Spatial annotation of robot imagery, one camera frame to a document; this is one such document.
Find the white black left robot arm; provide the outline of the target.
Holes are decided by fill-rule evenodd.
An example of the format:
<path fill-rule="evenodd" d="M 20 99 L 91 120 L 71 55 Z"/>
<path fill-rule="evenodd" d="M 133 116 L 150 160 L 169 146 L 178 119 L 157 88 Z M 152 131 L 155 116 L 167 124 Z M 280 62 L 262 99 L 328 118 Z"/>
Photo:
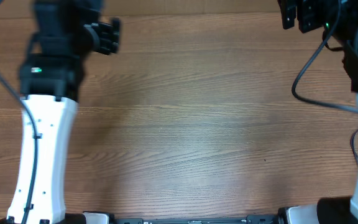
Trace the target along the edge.
<path fill-rule="evenodd" d="M 120 21 L 100 21 L 101 1 L 35 1 L 38 29 L 19 69 L 22 147 L 15 193 L 2 223 L 113 223 L 107 212 L 68 213 L 68 143 L 92 52 L 115 54 Z"/>

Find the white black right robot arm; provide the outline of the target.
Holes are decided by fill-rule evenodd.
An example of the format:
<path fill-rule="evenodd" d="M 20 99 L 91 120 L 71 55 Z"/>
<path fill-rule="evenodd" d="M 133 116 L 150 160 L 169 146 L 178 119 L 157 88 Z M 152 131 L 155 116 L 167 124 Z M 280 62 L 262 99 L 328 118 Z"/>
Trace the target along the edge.
<path fill-rule="evenodd" d="M 291 87 L 292 95 L 305 103 L 358 114 L 358 0 L 315 1 L 278 0 L 282 26 L 290 29 L 299 25 L 302 33 L 324 29 L 322 43 L 296 76 Z M 338 105 L 300 96 L 296 87 L 301 77 L 322 51 L 328 48 L 328 40 L 335 38 L 340 46 L 335 52 L 343 52 L 344 70 L 351 79 L 351 90 L 356 94 L 356 106 Z M 351 196 L 322 198 L 314 205 L 281 208 L 279 223 L 358 223 L 358 151 L 353 153 L 357 164 L 356 188 Z"/>

